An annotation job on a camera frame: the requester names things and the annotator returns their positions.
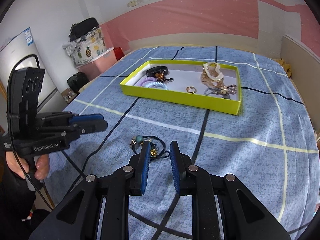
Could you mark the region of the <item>left hand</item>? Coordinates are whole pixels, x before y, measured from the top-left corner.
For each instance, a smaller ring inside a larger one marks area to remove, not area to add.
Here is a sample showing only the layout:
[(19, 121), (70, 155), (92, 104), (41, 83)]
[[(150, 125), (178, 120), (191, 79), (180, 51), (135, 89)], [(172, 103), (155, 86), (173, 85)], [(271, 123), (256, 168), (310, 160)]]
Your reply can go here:
[[(11, 171), (16, 173), (22, 179), (25, 179), (25, 175), (14, 156), (14, 153), (6, 152), (5, 158), (6, 158), (7, 165), (11, 169)], [(18, 157), (18, 159), (22, 167), (24, 168), (25, 172), (28, 173), (29, 172), (28, 163), (20, 157)], [(35, 178), (37, 180), (44, 180), (48, 176), (48, 173), (50, 170), (50, 159), (48, 154), (42, 155), (37, 159), (36, 168), (37, 168), (37, 171), (35, 172)]]

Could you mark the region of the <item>black sleeve forearm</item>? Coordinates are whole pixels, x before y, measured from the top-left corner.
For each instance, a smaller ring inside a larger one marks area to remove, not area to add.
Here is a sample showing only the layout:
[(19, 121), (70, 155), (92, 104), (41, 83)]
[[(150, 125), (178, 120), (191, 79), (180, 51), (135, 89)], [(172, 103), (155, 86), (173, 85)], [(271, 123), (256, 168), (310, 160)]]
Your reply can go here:
[(50, 212), (32, 211), (36, 194), (28, 189), (13, 153), (1, 151), (1, 168), (1, 239), (29, 239)]

